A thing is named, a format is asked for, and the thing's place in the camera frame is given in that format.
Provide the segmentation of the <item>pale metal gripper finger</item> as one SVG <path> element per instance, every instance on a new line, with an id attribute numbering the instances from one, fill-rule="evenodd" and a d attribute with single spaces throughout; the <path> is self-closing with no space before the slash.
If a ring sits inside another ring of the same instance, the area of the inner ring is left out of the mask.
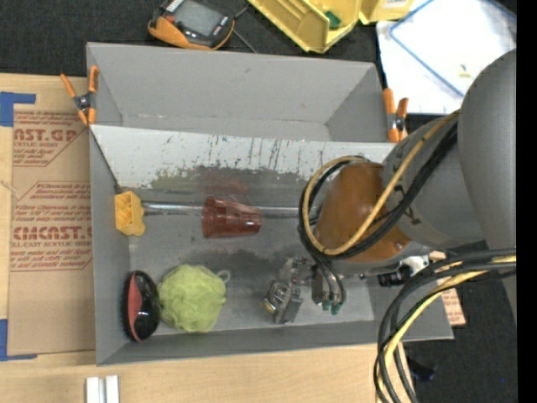
<path id="1" fill-rule="evenodd" d="M 277 324 L 293 322 L 303 302 L 303 299 L 301 298 L 301 289 L 299 287 L 290 287 L 288 295 L 289 303 L 285 309 L 274 313 L 274 321 Z"/>
<path id="2" fill-rule="evenodd" d="M 288 283 L 273 280 L 263 298 L 263 306 L 266 311 L 283 311 L 289 303 L 290 285 Z"/>

